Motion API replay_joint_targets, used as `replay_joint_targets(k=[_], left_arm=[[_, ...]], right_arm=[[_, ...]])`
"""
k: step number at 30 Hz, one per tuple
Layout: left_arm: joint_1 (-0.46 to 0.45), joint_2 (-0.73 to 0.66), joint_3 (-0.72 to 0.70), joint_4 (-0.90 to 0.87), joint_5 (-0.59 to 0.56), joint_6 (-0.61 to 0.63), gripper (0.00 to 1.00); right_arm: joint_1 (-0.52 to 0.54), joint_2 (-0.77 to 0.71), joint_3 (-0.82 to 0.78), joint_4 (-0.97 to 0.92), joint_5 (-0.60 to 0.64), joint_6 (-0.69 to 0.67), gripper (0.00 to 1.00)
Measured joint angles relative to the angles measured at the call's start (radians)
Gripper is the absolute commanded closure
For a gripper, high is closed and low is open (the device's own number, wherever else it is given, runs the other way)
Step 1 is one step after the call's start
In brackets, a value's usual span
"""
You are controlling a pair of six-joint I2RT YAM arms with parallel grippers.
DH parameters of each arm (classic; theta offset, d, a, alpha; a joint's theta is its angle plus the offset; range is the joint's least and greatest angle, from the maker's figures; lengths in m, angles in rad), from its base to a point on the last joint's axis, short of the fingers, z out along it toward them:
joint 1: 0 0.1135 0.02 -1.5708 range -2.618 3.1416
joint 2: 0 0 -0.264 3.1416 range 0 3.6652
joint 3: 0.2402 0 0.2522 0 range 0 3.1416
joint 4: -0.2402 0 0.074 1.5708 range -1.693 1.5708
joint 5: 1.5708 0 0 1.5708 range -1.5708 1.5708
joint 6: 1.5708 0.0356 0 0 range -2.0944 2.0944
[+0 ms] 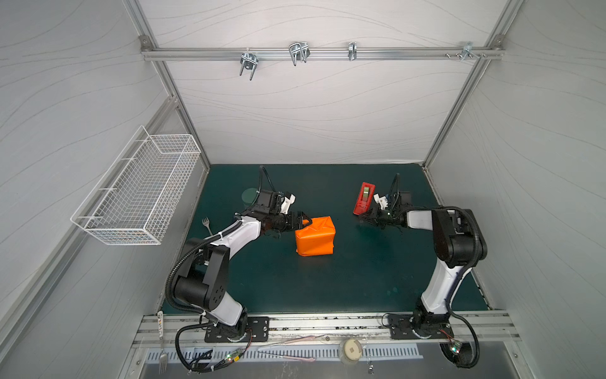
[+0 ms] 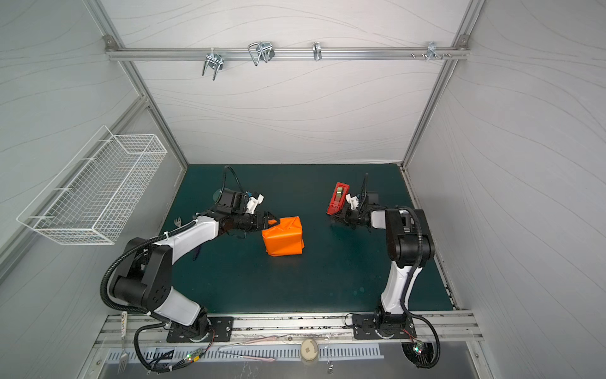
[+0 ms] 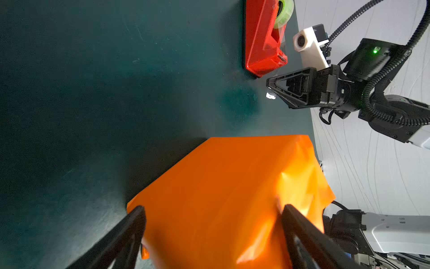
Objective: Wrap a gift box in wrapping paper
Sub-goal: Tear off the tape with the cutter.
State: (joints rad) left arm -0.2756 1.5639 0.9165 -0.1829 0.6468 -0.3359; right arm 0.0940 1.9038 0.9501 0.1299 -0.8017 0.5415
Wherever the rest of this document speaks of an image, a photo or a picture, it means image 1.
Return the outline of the orange wrapping paper sheet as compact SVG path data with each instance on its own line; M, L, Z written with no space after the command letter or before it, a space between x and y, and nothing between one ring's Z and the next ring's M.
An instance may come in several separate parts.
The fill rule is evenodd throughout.
M296 251L302 257L332 255L336 227L330 216L305 221L303 228L295 232Z

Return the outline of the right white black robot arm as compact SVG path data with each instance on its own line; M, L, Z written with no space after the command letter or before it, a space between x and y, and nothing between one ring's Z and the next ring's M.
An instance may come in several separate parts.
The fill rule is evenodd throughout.
M432 232L437 264L421 294L410 325L418 334L449 322L453 299L466 275L488 254L478 221L469 208L427 208L407 202L403 194L374 197L375 205L359 218L374 226Z

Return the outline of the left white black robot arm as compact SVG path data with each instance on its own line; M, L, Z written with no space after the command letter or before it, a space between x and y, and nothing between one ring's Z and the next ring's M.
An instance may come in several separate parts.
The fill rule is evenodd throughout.
M243 336L248 314L227 292L230 260L266 232L292 232L311 225L305 213L290 211L295 200L290 193L261 190L229 227L190 240L168 274L166 301L177 310L205 316L231 339Z

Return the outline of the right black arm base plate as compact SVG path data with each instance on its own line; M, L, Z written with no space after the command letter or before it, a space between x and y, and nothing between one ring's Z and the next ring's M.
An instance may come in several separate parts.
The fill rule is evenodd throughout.
M454 337L446 314L387 314L387 327L392 340L448 340Z

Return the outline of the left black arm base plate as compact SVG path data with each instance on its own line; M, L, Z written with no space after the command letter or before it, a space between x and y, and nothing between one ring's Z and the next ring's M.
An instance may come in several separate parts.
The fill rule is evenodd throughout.
M234 326L211 324L205 332L205 343L267 342L268 317L245 317Z

